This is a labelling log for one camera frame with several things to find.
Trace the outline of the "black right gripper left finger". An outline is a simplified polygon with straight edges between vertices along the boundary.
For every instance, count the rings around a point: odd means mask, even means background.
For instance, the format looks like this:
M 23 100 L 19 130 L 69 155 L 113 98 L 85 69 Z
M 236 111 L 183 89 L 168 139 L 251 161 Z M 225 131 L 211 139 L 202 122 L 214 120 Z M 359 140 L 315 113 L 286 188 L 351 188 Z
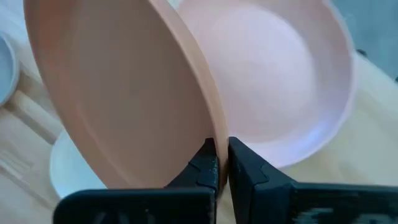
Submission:
M 161 189 L 81 190 L 56 206 L 52 224 L 215 224 L 219 162 L 212 138 Z

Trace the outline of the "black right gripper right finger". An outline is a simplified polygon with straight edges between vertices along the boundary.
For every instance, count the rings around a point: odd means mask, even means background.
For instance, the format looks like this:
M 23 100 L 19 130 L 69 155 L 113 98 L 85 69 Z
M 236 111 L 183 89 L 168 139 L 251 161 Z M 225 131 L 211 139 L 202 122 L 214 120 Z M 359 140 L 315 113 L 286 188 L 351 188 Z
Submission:
M 398 187 L 297 182 L 236 137 L 228 159 L 237 224 L 398 224 Z

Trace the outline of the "peach plate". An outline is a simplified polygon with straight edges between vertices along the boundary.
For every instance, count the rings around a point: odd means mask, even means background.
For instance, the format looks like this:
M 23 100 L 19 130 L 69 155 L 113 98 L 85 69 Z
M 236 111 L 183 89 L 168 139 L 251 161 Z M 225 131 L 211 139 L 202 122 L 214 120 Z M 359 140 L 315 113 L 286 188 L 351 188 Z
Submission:
M 228 132 L 208 64 L 168 0 L 24 0 L 30 45 L 69 136 L 105 186 L 161 188 Z

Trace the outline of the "pink plate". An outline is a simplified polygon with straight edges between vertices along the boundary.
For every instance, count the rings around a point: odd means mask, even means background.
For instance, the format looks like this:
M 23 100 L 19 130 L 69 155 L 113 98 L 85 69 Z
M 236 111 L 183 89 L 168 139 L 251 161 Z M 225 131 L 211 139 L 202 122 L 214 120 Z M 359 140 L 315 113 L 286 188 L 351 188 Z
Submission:
M 353 47 L 331 0 L 178 0 L 235 136 L 273 166 L 326 145 L 351 111 Z

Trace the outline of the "white plate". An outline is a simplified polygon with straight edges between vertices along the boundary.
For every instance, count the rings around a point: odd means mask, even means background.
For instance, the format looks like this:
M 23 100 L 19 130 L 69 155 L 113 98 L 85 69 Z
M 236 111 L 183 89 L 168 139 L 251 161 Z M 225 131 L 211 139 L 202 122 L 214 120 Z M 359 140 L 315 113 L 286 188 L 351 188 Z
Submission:
M 106 189 L 65 130 L 52 146 L 49 174 L 51 184 L 60 198 L 81 190 Z

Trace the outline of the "light blue plate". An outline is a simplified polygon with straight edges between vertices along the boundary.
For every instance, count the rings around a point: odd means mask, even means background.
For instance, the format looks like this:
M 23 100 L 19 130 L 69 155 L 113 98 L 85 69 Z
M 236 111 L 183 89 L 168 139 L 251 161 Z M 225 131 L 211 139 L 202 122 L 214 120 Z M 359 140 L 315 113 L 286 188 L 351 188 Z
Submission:
M 15 92 L 20 77 L 19 60 L 6 34 L 0 32 L 0 107 Z

